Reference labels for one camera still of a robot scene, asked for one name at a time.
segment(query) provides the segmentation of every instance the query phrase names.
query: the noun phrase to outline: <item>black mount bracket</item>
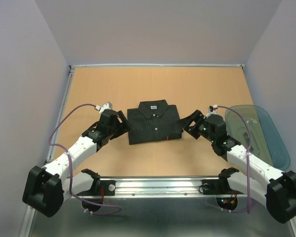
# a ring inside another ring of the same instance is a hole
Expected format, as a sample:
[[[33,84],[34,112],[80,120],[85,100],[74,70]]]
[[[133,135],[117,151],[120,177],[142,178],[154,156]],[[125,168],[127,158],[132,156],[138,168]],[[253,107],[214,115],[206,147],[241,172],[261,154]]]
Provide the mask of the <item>black mount bracket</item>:
[[[34,166],[29,172],[22,201],[47,217],[55,215],[64,202],[59,176]]]
[[[266,189],[266,208],[280,223],[296,216],[296,173],[289,171],[277,180],[270,180]]]
[[[204,195],[232,194],[233,190],[230,188],[227,178],[235,172],[239,172],[239,170],[236,168],[223,169],[218,175],[218,179],[204,179],[199,191]]]
[[[93,178],[94,181],[92,183],[92,186],[91,186],[90,190],[98,190],[98,188],[100,187],[100,182],[101,182],[100,178],[101,178],[101,176],[98,173],[92,171],[91,169],[83,169],[81,172],[86,173],[86,174],[90,175],[91,178]],[[88,192],[88,191],[79,193],[79,195],[83,196],[83,195],[85,195],[83,193],[86,193],[86,192]]]
[[[91,189],[88,191],[84,191],[79,193],[79,196],[101,196],[101,188],[103,188],[104,191],[104,196],[114,196],[115,195],[115,188],[114,190],[110,190],[109,186],[113,185],[114,187],[116,186],[116,181],[115,180],[100,180],[97,179],[96,185],[94,185],[95,181],[93,182],[93,185]],[[86,198],[86,200],[95,202],[98,204],[103,204],[103,200],[101,198]],[[100,206],[95,206],[91,205],[85,202],[82,202],[82,207],[84,209],[88,209],[89,211],[98,211],[101,207]]]

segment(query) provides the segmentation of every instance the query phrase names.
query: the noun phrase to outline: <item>screw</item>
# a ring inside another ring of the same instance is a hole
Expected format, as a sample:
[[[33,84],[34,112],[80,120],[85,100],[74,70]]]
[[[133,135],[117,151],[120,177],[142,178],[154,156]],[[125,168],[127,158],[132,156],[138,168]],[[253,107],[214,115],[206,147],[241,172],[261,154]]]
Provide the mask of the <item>screw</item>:
[[[201,187],[202,187],[203,190],[206,190],[206,191],[209,190],[209,185],[208,184],[203,184]]]
[[[114,184],[110,184],[110,185],[109,185],[109,190],[110,190],[111,192],[113,192],[113,191],[115,190],[115,186],[114,186]]]

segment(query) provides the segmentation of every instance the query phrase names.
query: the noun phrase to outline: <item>shirt collar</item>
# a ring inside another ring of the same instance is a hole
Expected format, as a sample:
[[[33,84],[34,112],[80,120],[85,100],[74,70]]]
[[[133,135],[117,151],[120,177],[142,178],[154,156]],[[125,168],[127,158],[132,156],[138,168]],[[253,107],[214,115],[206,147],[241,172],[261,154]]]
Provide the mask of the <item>shirt collar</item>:
[[[157,109],[152,110],[151,106],[157,106]],[[144,101],[139,103],[138,110],[146,118],[151,118],[153,114],[161,117],[168,108],[168,103],[166,100],[157,100],[157,101]]]

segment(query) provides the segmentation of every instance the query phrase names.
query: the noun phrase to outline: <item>cable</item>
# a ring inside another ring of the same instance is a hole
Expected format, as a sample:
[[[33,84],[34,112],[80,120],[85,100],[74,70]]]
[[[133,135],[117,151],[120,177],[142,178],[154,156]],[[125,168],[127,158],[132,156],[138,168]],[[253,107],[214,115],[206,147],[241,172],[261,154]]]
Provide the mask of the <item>cable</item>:
[[[103,186],[101,186],[101,200],[103,203],[104,202],[104,188],[103,188]]]
[[[59,129],[59,127],[64,123],[64,121],[74,112],[74,111],[76,111],[77,109],[79,109],[79,108],[81,108],[81,107],[84,107],[84,106],[92,106],[92,107],[94,107],[94,109],[96,109],[96,110],[98,110],[98,108],[99,108],[99,106],[97,106],[97,105],[93,105],[93,104],[82,104],[82,105],[79,105],[79,106],[77,106],[77,107],[75,107],[72,111],[70,111],[69,112],[69,114],[67,114],[61,121],[60,121],[60,123],[56,126],[56,128],[54,129],[54,131],[52,132],[52,134],[51,134],[51,136],[49,137],[49,140],[48,140],[48,143],[49,143],[49,145],[51,145],[51,146],[56,146],[56,147],[60,147],[60,148],[62,148],[65,152],[66,152],[66,154],[67,154],[67,156],[68,156],[68,162],[69,162],[69,171],[70,171],[70,176],[69,176],[69,192],[70,192],[70,194],[73,196],[73,197],[75,197],[76,199],[78,199],[78,200],[80,200],[80,201],[82,201],[82,202],[85,202],[85,203],[87,203],[87,204],[90,204],[90,205],[94,205],[94,206],[100,206],[100,207],[111,207],[111,208],[116,208],[117,210],[115,210],[115,211],[111,211],[111,212],[108,212],[108,213],[93,213],[92,211],[89,211],[89,210],[87,210],[87,212],[89,212],[89,213],[91,213],[91,215],[112,215],[112,214],[115,214],[115,213],[117,213],[117,212],[119,212],[119,211],[121,211],[122,210],[122,208],[120,207],[120,206],[118,206],[118,205],[107,205],[107,204],[99,204],[99,203],[95,203],[95,202],[91,202],[91,201],[89,201],[89,200],[86,200],[86,199],[84,199],[84,198],[81,198],[81,197],[79,197],[79,196],[77,196],[76,194],[74,194],[73,192],[72,192],[72,187],[73,187],[73,178],[74,178],[74,170],[73,170],[73,162],[72,162],[72,157],[71,157],[71,155],[69,154],[69,151],[68,151],[68,149],[65,147],[65,146],[63,146],[63,145],[61,145],[61,144],[58,144],[58,143],[52,143],[52,138],[53,138],[53,136],[54,136],[54,134],[56,133],[56,131]]]
[[[231,204],[234,204],[234,203],[235,203],[235,201],[236,201],[236,199],[237,199],[237,195],[238,195],[238,192],[236,191],[236,192],[235,192],[235,198],[230,202]]]
[[[221,211],[227,211],[229,213],[242,213],[242,212],[247,212],[247,210],[248,210],[247,208],[245,208],[245,209],[232,211],[232,210],[229,210],[229,209],[224,209],[224,208],[218,207],[216,205],[209,204],[207,201],[205,201],[205,203],[206,203],[206,205],[214,207],[215,209],[219,209]],[[253,210],[257,205],[258,205],[258,202],[254,201],[253,204],[251,205],[251,210]]]
[[[248,131],[248,135],[249,135],[249,145],[247,147],[247,151],[246,151],[246,155],[247,155],[247,212],[248,214],[250,214],[250,210],[251,210],[251,197],[250,197],[250,158],[249,158],[249,151],[252,145],[252,134],[251,131],[249,129],[248,124],[245,122],[245,119],[241,116],[241,114],[239,114],[237,111],[235,111],[234,109],[227,107],[227,106],[222,106],[222,105],[218,105],[218,108],[224,108],[230,111],[233,111],[234,113],[236,113],[240,119],[243,121],[247,131]]]

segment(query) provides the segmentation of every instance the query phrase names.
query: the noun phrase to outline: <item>white cable connector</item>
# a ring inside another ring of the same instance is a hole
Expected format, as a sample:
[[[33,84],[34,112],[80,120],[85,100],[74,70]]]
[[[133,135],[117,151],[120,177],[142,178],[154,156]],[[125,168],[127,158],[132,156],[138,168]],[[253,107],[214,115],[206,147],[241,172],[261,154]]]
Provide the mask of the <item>white cable connector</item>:
[[[95,110],[100,111],[100,109],[101,109],[101,106],[99,106],[99,105],[95,106]]]
[[[101,114],[104,110],[112,110],[113,109],[113,104],[111,102],[106,102],[104,105],[99,110],[99,113]]]
[[[205,117],[209,117],[210,115],[216,115],[217,114],[217,109],[218,105],[213,105],[213,110],[211,111],[210,107],[208,107],[208,114]]]

